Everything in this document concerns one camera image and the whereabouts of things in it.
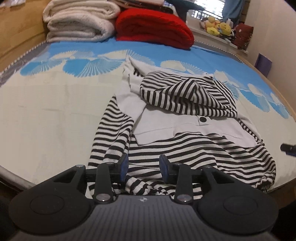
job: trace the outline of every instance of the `pillow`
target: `pillow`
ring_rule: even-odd
[[[238,49],[247,50],[254,27],[239,23],[235,28],[235,40],[232,42]]]

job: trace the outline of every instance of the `logo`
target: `logo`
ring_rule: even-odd
[[[146,202],[146,201],[148,201],[148,198],[142,197],[142,198],[140,198],[139,200],[140,200],[141,202]]]

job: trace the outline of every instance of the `mattress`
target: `mattress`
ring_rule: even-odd
[[[114,38],[43,44],[2,73],[0,178],[29,188],[76,164],[87,165],[127,55],[175,72],[214,74],[232,91],[237,109],[254,123],[276,162],[271,189],[296,178],[296,159],[280,151],[282,143],[296,144],[295,121],[256,72],[213,49]]]

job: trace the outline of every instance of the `red blanket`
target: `red blanket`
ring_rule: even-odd
[[[149,9],[131,8],[117,18],[117,40],[152,42],[189,49],[194,38],[177,16]]]

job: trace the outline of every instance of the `dark red cushion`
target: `dark red cushion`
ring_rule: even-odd
[[[253,34],[254,27],[239,23],[235,28],[235,40],[232,42],[238,49],[246,50]]]
[[[115,23],[116,40],[160,43],[189,49],[194,37],[177,16],[149,9],[131,8],[123,11]]]

